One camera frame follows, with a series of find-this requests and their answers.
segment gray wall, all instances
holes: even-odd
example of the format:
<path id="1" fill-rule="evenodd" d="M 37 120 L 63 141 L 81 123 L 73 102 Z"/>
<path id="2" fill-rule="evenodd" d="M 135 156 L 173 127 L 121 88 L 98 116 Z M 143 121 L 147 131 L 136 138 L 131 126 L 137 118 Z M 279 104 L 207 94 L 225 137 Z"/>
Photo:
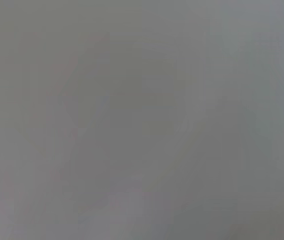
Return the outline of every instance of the gray wall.
<path id="1" fill-rule="evenodd" d="M 0 1 L 0 239 L 230 233 L 284 239 L 284 1 Z"/>

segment gray surface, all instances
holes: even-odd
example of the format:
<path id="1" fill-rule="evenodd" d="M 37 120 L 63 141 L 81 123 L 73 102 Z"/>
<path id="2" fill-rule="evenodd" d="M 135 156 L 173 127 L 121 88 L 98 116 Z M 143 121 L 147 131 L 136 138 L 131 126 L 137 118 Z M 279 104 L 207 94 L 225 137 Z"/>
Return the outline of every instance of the gray surface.
<path id="1" fill-rule="evenodd" d="M 0 1 L 0 240 L 230 233 L 284 239 L 284 1 Z"/>

